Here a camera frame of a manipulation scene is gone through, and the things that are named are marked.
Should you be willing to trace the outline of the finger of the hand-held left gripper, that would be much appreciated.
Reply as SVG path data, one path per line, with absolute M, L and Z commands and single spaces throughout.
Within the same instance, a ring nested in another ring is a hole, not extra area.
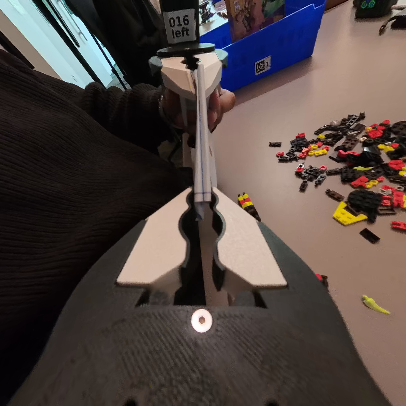
M 196 99 L 196 88 L 191 70 L 184 57 L 161 58 L 161 77 L 164 86 L 185 99 Z
M 199 65 L 204 69 L 206 96 L 210 96 L 219 85 L 222 76 L 222 62 L 218 57 L 199 57 Z

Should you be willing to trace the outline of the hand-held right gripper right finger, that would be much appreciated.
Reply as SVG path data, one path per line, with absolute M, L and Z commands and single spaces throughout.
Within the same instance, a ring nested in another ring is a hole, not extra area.
M 287 287 L 266 239 L 261 222 L 244 211 L 219 189 L 212 189 L 212 279 L 218 292 L 235 299 L 241 292 Z

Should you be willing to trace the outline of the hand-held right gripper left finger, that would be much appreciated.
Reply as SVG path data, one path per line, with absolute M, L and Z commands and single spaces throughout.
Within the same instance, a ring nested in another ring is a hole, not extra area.
M 187 242 L 180 231 L 181 216 L 189 208 L 189 187 L 150 215 L 118 278 L 123 287 L 141 287 L 174 296 L 181 287 L 181 268 Z

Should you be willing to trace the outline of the long black lego assembly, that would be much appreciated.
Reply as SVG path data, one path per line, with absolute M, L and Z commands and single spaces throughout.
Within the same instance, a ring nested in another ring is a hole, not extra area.
M 238 201 L 244 211 L 246 211 L 249 215 L 254 217 L 256 221 L 261 222 L 261 218 L 256 210 L 253 202 L 251 201 L 250 197 L 246 193 L 242 193 L 241 195 L 238 194 Z

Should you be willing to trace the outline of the pale blue lego instruction booklet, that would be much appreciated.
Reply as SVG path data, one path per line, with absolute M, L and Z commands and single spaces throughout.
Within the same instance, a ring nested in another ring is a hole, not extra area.
M 210 131 L 208 123 L 208 97 L 206 96 L 206 79 L 204 65 L 197 64 L 193 72 L 196 85 L 196 147 L 194 160 L 194 206 L 196 220 L 199 227 L 199 241 L 203 282 L 206 306 L 216 304 L 216 288 L 212 280 L 212 211 L 210 208 L 212 181 L 211 181 L 211 153 Z

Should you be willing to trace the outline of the pile of lego pieces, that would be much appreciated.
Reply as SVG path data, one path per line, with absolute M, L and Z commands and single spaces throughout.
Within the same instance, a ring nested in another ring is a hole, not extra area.
M 311 185 L 321 190 L 329 178 L 350 188 L 348 193 L 331 187 L 324 191 L 338 202 L 332 218 L 342 226 L 372 225 L 379 216 L 394 216 L 406 207 L 406 122 L 383 120 L 367 126 L 365 118 L 365 112 L 349 114 L 321 126 L 312 138 L 298 133 L 286 151 L 282 142 L 268 143 L 279 149 L 278 163 L 296 164 L 300 193 Z

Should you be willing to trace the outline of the person's left forearm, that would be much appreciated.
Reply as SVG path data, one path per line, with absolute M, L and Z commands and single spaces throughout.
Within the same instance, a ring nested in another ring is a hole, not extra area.
M 161 99 L 161 89 L 152 85 L 121 90 L 93 82 L 83 89 L 78 104 L 111 134 L 159 155 L 160 145 L 171 136 Z

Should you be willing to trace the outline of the printed cardboard lego box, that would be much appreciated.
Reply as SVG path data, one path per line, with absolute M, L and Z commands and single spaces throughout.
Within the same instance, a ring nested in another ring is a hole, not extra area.
M 285 17 L 285 0 L 226 0 L 233 43 Z

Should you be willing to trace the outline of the yellow-green lego horn piece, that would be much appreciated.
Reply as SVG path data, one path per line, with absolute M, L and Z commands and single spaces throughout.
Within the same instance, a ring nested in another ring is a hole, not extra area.
M 385 315 L 391 315 L 391 313 L 389 311 L 387 311 L 383 307 L 379 306 L 373 298 L 368 297 L 367 295 L 363 295 L 361 299 L 362 299 L 363 304 L 366 307 L 368 307 L 369 309 L 371 309 L 375 312 L 385 314 Z

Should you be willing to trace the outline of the person's left hand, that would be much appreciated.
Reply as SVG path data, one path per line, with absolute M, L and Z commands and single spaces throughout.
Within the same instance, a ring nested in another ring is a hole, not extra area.
M 223 115 L 233 109 L 235 102 L 236 97 L 234 93 L 222 89 L 220 85 L 216 87 L 210 95 L 207 105 L 207 125 L 210 132 L 213 132 L 219 125 Z M 194 101 L 186 104 L 186 121 L 184 121 L 180 96 L 172 90 L 162 87 L 159 111 L 161 118 L 168 126 L 189 135 L 195 135 L 197 107 Z

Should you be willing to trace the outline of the blue plastic bin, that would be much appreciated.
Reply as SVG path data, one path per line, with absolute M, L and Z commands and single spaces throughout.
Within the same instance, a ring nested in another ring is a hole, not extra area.
M 228 53 L 221 85 L 234 91 L 278 72 L 313 54 L 326 1 L 286 1 L 287 15 L 274 24 L 232 42 L 229 24 L 200 34 Z

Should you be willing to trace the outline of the black tripod stand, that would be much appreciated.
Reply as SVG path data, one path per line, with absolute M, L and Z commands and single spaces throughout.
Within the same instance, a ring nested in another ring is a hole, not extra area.
M 67 1 L 31 2 L 92 81 L 106 88 L 111 86 L 124 90 L 130 88 L 109 51 L 74 14 Z

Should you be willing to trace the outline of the black device with green light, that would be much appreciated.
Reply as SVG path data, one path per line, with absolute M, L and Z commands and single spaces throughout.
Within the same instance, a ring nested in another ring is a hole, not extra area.
M 392 12 L 392 7 L 398 0 L 354 0 L 355 19 L 381 18 Z

